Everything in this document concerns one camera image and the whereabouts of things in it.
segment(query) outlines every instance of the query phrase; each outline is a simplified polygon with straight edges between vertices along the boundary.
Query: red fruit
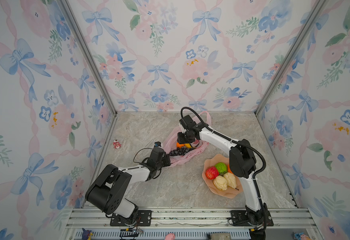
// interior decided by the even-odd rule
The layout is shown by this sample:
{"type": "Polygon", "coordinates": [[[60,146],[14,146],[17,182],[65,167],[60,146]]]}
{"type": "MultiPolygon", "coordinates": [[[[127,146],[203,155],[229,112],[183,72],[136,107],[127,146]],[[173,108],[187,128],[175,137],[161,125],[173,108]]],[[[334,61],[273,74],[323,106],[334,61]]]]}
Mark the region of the red fruit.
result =
{"type": "Polygon", "coordinates": [[[206,177],[208,179],[215,179],[217,176],[219,176],[219,172],[216,167],[210,167],[206,170],[206,177]]]}

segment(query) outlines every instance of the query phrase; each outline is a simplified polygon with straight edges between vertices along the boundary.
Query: fruit bowl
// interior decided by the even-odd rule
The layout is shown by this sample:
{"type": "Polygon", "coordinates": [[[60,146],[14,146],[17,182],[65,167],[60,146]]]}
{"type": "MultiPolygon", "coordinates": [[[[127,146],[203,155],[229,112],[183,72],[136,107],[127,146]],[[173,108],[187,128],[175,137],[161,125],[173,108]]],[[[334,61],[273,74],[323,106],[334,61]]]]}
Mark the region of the fruit bowl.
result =
{"type": "Polygon", "coordinates": [[[221,190],[217,189],[216,186],[214,185],[213,180],[210,180],[206,177],[206,170],[209,169],[211,166],[215,166],[215,164],[217,164],[218,162],[223,162],[226,165],[228,165],[230,163],[230,159],[224,157],[221,154],[216,154],[213,158],[207,159],[204,162],[204,170],[203,170],[203,173],[201,174],[201,176],[202,176],[203,180],[206,182],[206,185],[211,190],[211,192],[213,192],[217,195],[223,196],[223,197],[234,198],[236,195],[243,192],[242,185],[240,184],[239,178],[237,176],[235,176],[237,189],[233,189],[231,187],[228,187],[228,189],[225,191],[221,191],[221,190]]]}

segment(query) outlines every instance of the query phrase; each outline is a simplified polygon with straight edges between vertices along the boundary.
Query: black mounting plate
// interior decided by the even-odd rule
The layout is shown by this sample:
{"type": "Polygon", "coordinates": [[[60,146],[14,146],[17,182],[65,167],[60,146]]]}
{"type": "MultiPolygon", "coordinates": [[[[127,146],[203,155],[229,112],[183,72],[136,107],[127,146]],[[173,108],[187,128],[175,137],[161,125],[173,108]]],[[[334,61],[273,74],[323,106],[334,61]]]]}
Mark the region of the black mounting plate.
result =
{"type": "MultiPolygon", "coordinates": [[[[137,219],[139,219],[138,227],[149,227],[151,225],[151,210],[138,210],[137,219]]],[[[120,215],[112,214],[110,226],[112,227],[125,227],[128,226],[123,221],[123,217],[120,215]]]]}
{"type": "MultiPolygon", "coordinates": [[[[235,223],[235,221],[238,222],[238,224],[235,226],[244,226],[244,227],[251,226],[248,223],[248,217],[247,217],[246,212],[247,212],[246,210],[231,210],[230,211],[231,218],[233,219],[233,223],[235,223]]],[[[268,226],[272,227],[274,225],[274,222],[272,221],[271,214],[268,210],[266,213],[267,213],[267,227],[268,226]]]]}

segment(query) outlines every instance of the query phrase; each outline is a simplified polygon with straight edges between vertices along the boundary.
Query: floral wallpaper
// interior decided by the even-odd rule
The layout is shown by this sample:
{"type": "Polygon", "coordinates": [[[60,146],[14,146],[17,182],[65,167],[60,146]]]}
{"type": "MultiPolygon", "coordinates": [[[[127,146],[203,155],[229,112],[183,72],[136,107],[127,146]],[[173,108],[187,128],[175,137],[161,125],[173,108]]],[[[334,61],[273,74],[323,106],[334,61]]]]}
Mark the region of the floral wallpaper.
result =
{"type": "Polygon", "coordinates": [[[54,0],[0,0],[0,240],[59,239],[112,114],[54,0]]]}
{"type": "Polygon", "coordinates": [[[316,1],[68,2],[119,111],[253,111],[316,1]]]}
{"type": "Polygon", "coordinates": [[[327,3],[258,118],[324,239],[350,240],[350,1],[327,3]]]}

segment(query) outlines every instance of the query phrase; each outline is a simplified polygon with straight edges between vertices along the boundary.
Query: gray marble surface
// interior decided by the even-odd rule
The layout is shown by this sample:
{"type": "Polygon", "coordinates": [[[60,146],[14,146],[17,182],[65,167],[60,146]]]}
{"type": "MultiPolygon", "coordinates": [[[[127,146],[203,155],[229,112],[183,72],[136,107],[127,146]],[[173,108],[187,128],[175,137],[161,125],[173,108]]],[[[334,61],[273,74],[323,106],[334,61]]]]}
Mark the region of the gray marble surface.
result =
{"type": "MultiPolygon", "coordinates": [[[[266,169],[257,178],[261,196],[269,208],[294,208],[291,195],[276,160],[271,153],[258,121],[253,113],[211,113],[212,127],[236,139],[247,139],[267,161],[266,169]]],[[[178,125],[180,113],[121,113],[111,139],[118,139],[120,149],[108,148],[103,166],[114,164],[118,167],[132,167],[135,154],[144,147],[153,147],[156,141],[163,142],[178,125]]],[[[160,177],[148,182],[138,182],[130,186],[125,198],[141,207],[235,207],[245,206],[244,193],[233,199],[213,194],[201,177],[204,161],[221,153],[213,145],[194,156],[184,165],[164,168],[160,177]]],[[[150,154],[142,150],[135,161],[142,161],[150,154]]],[[[257,157],[257,169],[261,161],[257,157]]]]}

